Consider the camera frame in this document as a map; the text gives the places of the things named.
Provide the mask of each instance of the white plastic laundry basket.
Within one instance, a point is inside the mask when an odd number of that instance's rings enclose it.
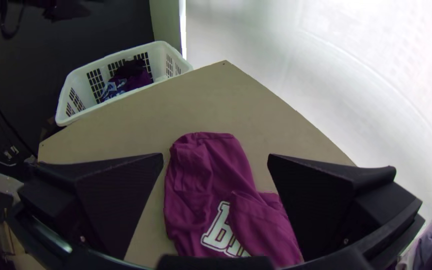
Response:
[[[102,92],[108,80],[126,61],[133,59],[145,61],[146,70],[153,83],[104,101]],[[56,123],[60,127],[67,126],[102,106],[191,70],[193,67],[181,54],[164,41],[113,53],[69,73],[59,94]]]

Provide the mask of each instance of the beige board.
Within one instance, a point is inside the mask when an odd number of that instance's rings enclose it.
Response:
[[[155,267],[176,254],[164,217],[169,148],[192,132],[233,134],[259,191],[276,191],[270,153],[353,165],[301,114],[228,61],[218,62],[112,102],[39,145],[39,161],[70,164],[161,152],[165,167],[146,203],[125,260]]]

